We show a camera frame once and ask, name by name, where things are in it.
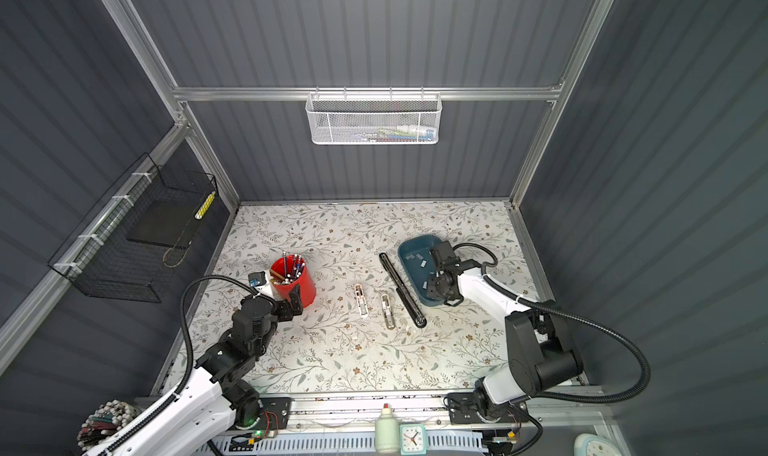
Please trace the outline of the black stapler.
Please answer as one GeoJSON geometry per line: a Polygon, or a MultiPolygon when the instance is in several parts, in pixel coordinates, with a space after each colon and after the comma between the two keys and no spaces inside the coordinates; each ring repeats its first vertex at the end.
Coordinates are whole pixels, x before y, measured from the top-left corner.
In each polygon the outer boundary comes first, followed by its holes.
{"type": "Polygon", "coordinates": [[[380,252],[379,260],[383,268],[385,269],[385,271],[387,272],[387,274],[395,284],[396,292],[399,295],[400,300],[402,301],[414,325],[417,328],[425,328],[427,326],[426,316],[423,314],[418,304],[414,300],[413,296],[409,292],[408,288],[405,286],[404,281],[402,280],[401,276],[399,275],[396,268],[392,264],[387,253],[380,252]]]}

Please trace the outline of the teal plastic tray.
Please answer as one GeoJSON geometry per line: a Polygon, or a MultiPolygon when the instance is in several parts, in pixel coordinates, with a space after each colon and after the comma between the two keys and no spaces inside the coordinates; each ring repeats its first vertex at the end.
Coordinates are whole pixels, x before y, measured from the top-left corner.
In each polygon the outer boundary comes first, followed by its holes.
{"type": "Polygon", "coordinates": [[[427,279],[435,274],[435,263],[430,249],[442,241],[447,240],[427,234],[406,240],[397,250],[406,275],[416,290],[418,300],[428,307],[444,305],[429,300],[426,295],[427,279]]]}

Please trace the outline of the pink eraser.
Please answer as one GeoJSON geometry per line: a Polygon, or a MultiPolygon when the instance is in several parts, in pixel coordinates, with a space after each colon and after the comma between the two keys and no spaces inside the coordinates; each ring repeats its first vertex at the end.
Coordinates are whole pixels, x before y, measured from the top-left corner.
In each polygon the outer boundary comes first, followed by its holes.
{"type": "Polygon", "coordinates": [[[369,316],[369,308],[366,296],[364,294],[363,286],[360,283],[355,283],[353,285],[353,292],[360,317],[367,318],[369,316]]]}

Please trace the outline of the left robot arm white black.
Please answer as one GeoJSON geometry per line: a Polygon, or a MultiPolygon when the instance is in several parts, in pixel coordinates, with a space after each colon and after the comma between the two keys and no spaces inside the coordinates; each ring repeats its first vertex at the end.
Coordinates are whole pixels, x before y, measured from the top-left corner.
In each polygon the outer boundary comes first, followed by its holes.
{"type": "Polygon", "coordinates": [[[274,411],[244,380],[265,354],[277,324],[303,312],[301,289],[273,300],[252,294],[233,315],[232,328],[182,380],[125,428],[87,450],[88,455],[191,455],[225,431],[264,436],[280,428],[274,411]]]}

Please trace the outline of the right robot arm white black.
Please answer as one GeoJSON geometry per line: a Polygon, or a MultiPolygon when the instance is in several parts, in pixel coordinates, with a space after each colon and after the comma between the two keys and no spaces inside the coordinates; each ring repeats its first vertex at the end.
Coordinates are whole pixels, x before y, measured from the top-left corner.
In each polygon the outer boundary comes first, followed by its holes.
{"type": "Polygon", "coordinates": [[[498,264],[488,248],[468,244],[490,259],[461,259],[464,245],[442,241],[430,249],[436,274],[428,279],[427,293],[452,307],[470,300],[504,326],[507,361],[481,378],[473,391],[474,408],[485,421],[500,417],[501,407],[539,396],[544,391],[580,375],[583,362],[568,321],[552,313],[556,305],[545,302],[537,309],[529,301],[491,277],[498,264]]]}

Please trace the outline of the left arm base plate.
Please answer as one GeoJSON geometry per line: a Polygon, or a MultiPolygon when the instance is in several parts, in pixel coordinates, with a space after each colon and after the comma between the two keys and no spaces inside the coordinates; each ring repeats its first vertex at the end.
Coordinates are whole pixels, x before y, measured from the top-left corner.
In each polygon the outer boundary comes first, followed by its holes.
{"type": "Polygon", "coordinates": [[[242,431],[279,431],[287,428],[293,400],[289,397],[251,399],[238,406],[232,428],[242,431]]]}

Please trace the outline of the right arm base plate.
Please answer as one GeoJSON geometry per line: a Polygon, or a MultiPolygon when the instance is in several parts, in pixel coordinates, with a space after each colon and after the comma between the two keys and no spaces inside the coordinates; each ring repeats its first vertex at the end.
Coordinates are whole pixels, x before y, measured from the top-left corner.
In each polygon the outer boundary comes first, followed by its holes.
{"type": "Polygon", "coordinates": [[[454,425],[511,424],[524,421],[528,414],[525,400],[494,404],[479,391],[450,392],[442,399],[454,425]]]}

